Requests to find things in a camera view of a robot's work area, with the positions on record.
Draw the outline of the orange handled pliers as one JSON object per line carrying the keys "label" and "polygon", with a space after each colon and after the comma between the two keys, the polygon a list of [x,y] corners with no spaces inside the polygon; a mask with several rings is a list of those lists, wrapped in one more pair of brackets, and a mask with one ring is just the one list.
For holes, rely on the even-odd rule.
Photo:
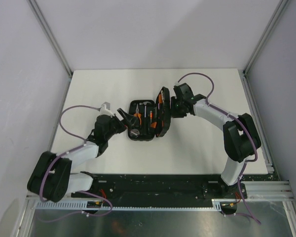
{"label": "orange handled pliers", "polygon": [[136,105],[134,116],[139,120],[139,124],[142,123],[141,114],[139,111],[139,104]]}

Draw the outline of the orange handled screwdriver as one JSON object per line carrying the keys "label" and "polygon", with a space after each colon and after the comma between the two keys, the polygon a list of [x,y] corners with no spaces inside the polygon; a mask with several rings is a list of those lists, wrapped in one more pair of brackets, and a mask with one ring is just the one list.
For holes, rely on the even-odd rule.
{"label": "orange handled screwdriver", "polygon": [[163,104],[163,91],[160,91],[159,95],[158,95],[158,103],[159,104]]}

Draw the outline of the claw hammer black handle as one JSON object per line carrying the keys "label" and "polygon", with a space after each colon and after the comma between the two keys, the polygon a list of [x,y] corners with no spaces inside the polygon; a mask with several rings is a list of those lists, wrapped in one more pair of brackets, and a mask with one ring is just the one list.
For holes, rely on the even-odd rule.
{"label": "claw hammer black handle", "polygon": [[141,103],[141,105],[144,106],[144,118],[147,117],[147,105],[149,105],[149,104],[150,104],[150,101],[144,101]]}

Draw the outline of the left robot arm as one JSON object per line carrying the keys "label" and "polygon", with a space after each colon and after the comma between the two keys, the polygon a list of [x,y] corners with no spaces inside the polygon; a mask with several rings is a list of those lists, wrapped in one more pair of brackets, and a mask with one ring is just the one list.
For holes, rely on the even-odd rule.
{"label": "left robot arm", "polygon": [[28,180],[27,190],[39,195],[41,201],[59,202],[65,195],[82,191],[92,198],[98,194],[99,185],[93,176],[72,170],[88,160],[101,156],[108,148],[109,140],[116,134],[131,130],[139,119],[118,109],[119,119],[102,107],[94,128],[83,143],[62,153],[43,152]]}

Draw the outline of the black plastic tool case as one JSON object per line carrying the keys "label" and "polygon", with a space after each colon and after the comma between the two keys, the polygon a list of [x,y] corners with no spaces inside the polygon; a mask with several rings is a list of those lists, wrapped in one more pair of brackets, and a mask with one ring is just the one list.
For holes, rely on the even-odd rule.
{"label": "black plastic tool case", "polygon": [[[170,128],[171,124],[171,108],[170,108],[170,92],[166,87],[162,87],[160,91],[163,91],[163,104],[158,103],[158,96],[156,100],[133,100],[130,102],[128,113],[134,115],[136,105],[139,104],[139,111],[141,114],[142,123],[138,124],[135,128],[140,131],[140,135],[137,138],[128,137],[133,141],[151,141],[153,138],[163,137]],[[147,117],[144,118],[144,106],[141,105],[144,101],[150,101],[147,105]],[[150,111],[153,112],[152,122],[157,122],[156,128],[150,128]]]}

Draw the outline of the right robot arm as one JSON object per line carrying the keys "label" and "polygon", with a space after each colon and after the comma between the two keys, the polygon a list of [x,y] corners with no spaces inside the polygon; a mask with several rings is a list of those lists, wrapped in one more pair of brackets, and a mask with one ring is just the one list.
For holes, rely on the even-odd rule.
{"label": "right robot arm", "polygon": [[257,149],[261,147],[261,140],[253,118],[248,113],[228,112],[209,102],[207,97],[194,95],[187,83],[176,84],[174,92],[175,96],[171,98],[173,118],[191,114],[222,131],[227,162],[218,181],[218,193],[223,198],[231,197],[240,186],[247,164],[258,159]]}

